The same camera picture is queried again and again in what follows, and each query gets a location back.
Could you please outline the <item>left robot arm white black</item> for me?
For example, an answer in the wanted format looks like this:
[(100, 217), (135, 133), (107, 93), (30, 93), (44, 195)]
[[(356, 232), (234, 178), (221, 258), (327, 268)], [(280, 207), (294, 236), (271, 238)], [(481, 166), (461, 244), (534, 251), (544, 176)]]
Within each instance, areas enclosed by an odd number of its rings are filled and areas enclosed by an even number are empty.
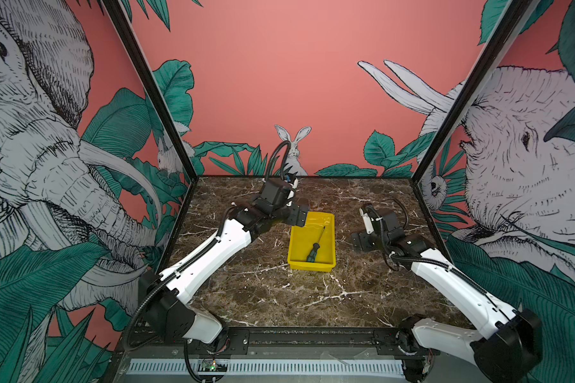
[(163, 271), (146, 271), (139, 279), (139, 308), (134, 319), (144, 319), (163, 342), (192, 339), (214, 343), (225, 326), (212, 314), (191, 308), (193, 296), (205, 281), (237, 252), (278, 223), (303, 227), (308, 205), (295, 198), (294, 175), (265, 180), (250, 201), (233, 203), (219, 228), (181, 261)]

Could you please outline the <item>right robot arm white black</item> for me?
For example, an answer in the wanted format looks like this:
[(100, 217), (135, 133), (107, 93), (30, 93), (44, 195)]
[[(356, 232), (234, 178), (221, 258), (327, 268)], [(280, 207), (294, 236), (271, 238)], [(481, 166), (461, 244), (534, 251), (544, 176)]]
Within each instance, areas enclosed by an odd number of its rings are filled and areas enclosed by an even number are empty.
[(394, 212), (378, 212), (372, 204), (359, 212), (365, 229), (351, 236), (356, 250), (380, 251), (392, 270), (424, 279), (473, 325), (454, 327), (419, 314), (402, 320), (390, 345), (403, 355), (407, 381), (424, 381), (437, 352), (476, 365), (493, 382), (519, 382), (542, 361), (542, 322), (533, 311), (495, 297), (423, 236), (407, 235)]

